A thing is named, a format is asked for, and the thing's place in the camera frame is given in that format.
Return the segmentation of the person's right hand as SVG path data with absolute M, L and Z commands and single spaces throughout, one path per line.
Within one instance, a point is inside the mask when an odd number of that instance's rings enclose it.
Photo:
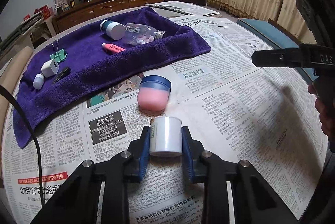
M 330 105 L 317 98 L 314 105 L 319 113 L 322 132 L 328 136 L 329 149 L 334 153 L 334 99 Z

